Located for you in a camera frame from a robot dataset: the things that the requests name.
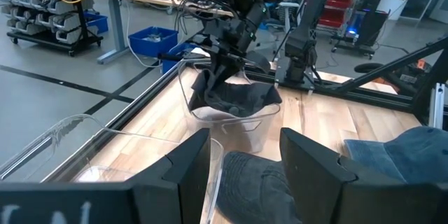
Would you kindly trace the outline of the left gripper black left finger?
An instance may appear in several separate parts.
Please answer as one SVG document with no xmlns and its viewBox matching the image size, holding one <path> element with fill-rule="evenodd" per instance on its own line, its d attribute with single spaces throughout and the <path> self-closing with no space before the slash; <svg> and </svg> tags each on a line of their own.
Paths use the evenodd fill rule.
<svg viewBox="0 0 448 224">
<path fill-rule="evenodd" d="M 199 223 L 211 137 L 200 129 L 121 182 L 3 183 L 2 223 Z"/>
</svg>

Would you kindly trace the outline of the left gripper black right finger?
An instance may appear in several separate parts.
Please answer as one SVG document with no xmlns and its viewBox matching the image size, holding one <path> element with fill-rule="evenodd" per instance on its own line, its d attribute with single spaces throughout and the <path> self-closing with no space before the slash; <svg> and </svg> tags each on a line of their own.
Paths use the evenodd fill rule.
<svg viewBox="0 0 448 224">
<path fill-rule="evenodd" d="M 281 159 L 303 223 L 446 223 L 447 132 L 347 140 L 344 156 L 290 128 Z"/>
</svg>

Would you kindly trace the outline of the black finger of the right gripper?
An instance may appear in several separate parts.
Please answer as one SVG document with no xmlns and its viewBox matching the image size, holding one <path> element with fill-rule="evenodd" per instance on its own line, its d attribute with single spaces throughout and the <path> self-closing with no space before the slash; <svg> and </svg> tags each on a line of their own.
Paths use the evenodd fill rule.
<svg viewBox="0 0 448 224">
<path fill-rule="evenodd" d="M 230 70 L 233 76 L 239 78 L 246 78 L 244 73 L 245 61 L 242 57 L 232 56 L 232 62 L 230 64 Z"/>
<path fill-rule="evenodd" d="M 213 58 L 210 71 L 209 88 L 214 89 L 233 75 L 233 61 L 228 58 Z"/>
</svg>

